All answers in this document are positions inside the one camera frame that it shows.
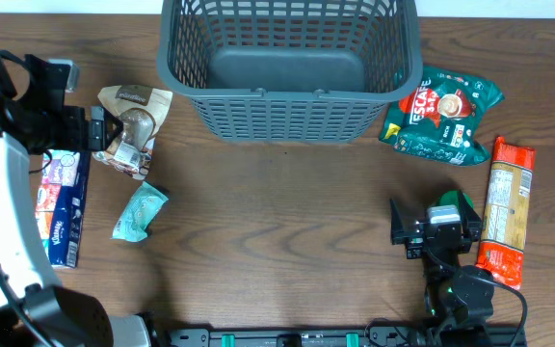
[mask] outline snack bag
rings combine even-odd
[[[489,175],[488,201],[476,266],[514,289],[521,287],[535,150],[496,139]]]
[[[171,108],[172,92],[144,86],[114,86],[102,88],[97,98],[123,122],[123,131],[105,151],[94,153],[93,158],[135,179],[145,179],[155,136]]]
[[[489,152],[474,141],[475,131],[485,112],[503,99],[491,81],[424,67],[414,93],[391,104],[380,139],[407,154],[477,165]]]
[[[113,230],[113,238],[139,242],[148,237],[147,227],[169,198],[147,182],[136,190]]]

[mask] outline black mount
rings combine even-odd
[[[436,319],[429,323],[428,335],[436,332],[441,322],[448,338],[452,331],[471,331],[477,341],[486,341],[486,319],[493,315],[491,298],[494,287],[472,278],[492,280],[489,272],[475,266],[460,265],[459,254],[470,251],[473,242],[479,241],[482,222],[468,204],[462,192],[457,192],[457,206],[447,205],[428,209],[428,218],[405,226],[396,203],[391,200],[391,243],[404,244],[408,259],[423,259],[426,278],[426,309]],[[432,253],[450,267],[437,264]],[[445,345],[444,341],[434,341]]]
[[[29,73],[29,87],[19,99],[2,59],[21,65]],[[33,55],[21,61],[8,51],[0,51],[0,135],[9,133],[29,154],[48,149],[73,151],[104,150],[118,136],[123,124],[101,107],[92,109],[92,120],[85,120],[85,109],[65,106],[70,66],[47,63]]]
[[[113,331],[102,304],[89,295],[58,286],[28,287],[21,305],[32,321],[64,346],[112,346]],[[0,346],[34,346],[9,305],[0,307]]]
[[[392,322],[362,329],[283,330],[283,331],[208,331],[183,329],[169,335],[171,347],[423,347],[426,342],[420,330],[408,325],[393,326]],[[515,334],[515,327],[493,326],[480,329],[455,330],[443,336],[443,347],[490,346],[506,347]],[[526,336],[520,333],[515,346],[524,347]]]

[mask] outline gray plastic basket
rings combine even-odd
[[[413,0],[165,0],[157,66],[230,141],[349,142],[423,70]]]

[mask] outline coffee cup image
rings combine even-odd
[[[462,117],[460,111],[462,110],[463,102],[459,96],[455,94],[447,94],[442,97],[438,102],[438,112],[444,117]]]

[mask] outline tissue box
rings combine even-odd
[[[42,172],[36,221],[53,267],[75,268],[83,227],[90,154],[51,150],[53,159]],[[49,158],[44,155],[43,165]]]

